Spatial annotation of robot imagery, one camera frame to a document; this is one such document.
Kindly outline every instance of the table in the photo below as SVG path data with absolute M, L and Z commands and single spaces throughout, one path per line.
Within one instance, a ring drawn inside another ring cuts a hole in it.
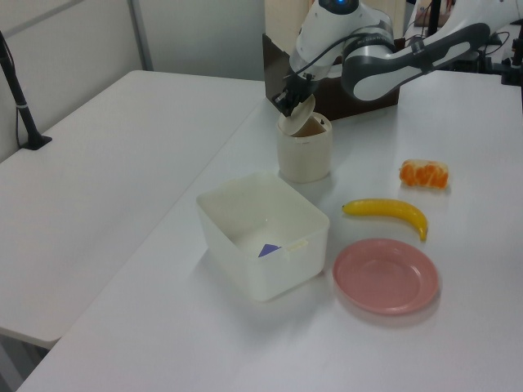
M 424 109 L 429 99 L 438 110 Z M 293 185 L 331 220 L 324 273 L 258 304 L 213 267 L 195 198 L 231 178 L 277 172 L 277 118 L 267 101 L 250 113 L 20 392 L 520 390 L 519 88 L 435 72 L 403 86 L 397 107 L 333 122 L 330 176 Z M 400 186 L 407 158 L 448 163 L 449 191 Z M 367 197 L 420 207 L 427 242 L 395 220 L 342 214 L 343 203 Z M 339 300 L 336 255 L 372 237 L 433 260 L 441 290 L 428 307 L 387 317 Z
M 263 92 L 132 72 L 0 164 L 0 333 L 52 347 Z

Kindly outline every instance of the plate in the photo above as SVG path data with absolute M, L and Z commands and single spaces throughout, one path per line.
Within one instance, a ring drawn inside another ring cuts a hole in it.
M 393 239 L 365 239 L 346 247 L 334 263 L 333 277 L 349 300 L 379 314 L 414 312 L 438 291 L 431 260 Z

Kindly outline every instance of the white wall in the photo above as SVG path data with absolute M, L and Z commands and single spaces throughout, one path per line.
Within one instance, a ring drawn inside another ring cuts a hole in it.
M 141 69 L 127 0 L 77 0 L 72 7 L 19 31 L 18 26 L 49 13 L 51 6 L 60 8 L 66 3 L 0 0 L 0 29 L 40 132 L 127 72 Z M 0 72 L 0 162 L 16 151 L 15 113 L 15 102 Z M 23 125 L 20 135 L 23 141 Z
M 263 79 L 263 0 L 136 0 L 155 71 Z

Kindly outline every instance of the banana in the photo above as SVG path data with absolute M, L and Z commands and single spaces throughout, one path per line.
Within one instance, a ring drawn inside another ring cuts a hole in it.
M 419 239 L 427 239 L 428 221 L 425 215 L 412 204 L 392 198 L 362 198 L 353 200 L 342 207 L 348 215 L 393 216 L 409 222 L 419 233 Z

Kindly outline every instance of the cup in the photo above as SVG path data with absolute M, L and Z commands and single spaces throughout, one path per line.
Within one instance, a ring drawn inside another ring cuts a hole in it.
M 278 122 L 278 163 L 281 174 L 297 183 L 321 180 L 330 171 L 333 127 L 322 114 L 313 112 L 300 130 L 291 136 Z

